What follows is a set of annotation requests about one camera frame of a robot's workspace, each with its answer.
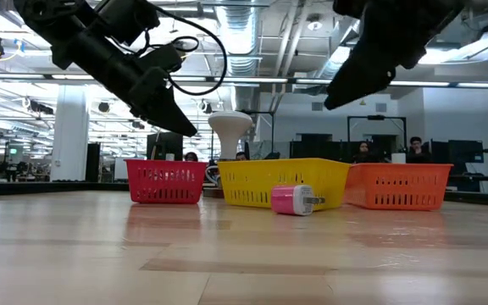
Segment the pink charger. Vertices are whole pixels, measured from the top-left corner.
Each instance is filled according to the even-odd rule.
[[[316,204],[322,204],[325,199],[314,197],[311,186],[275,186],[272,189],[270,201],[272,210],[278,214],[308,216],[313,212]]]

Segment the wooden surface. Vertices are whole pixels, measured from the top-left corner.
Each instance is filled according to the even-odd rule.
[[[300,218],[125,192],[0,197],[0,304],[483,305],[488,207]]]

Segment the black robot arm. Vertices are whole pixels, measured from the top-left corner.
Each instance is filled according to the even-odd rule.
[[[401,65],[412,69],[425,45],[463,10],[463,0],[335,0],[333,10],[361,20],[360,37],[327,87],[327,109],[382,90]]]
[[[77,64],[152,125],[184,136],[197,133],[176,105],[173,86],[167,86],[169,73],[182,65],[181,48],[170,43],[124,53],[116,45],[129,46],[142,32],[159,26],[161,8],[147,0],[103,0],[95,8],[85,0],[14,0],[14,6],[52,45],[53,62],[60,69]]]

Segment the orange basket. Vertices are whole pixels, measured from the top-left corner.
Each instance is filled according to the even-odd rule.
[[[441,208],[451,164],[355,164],[344,202],[371,209]]]
[[[206,163],[128,159],[131,200],[139,203],[197,203]]]

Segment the pillar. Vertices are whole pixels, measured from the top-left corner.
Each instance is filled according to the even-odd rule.
[[[59,86],[50,180],[86,178],[90,103],[85,86]]]

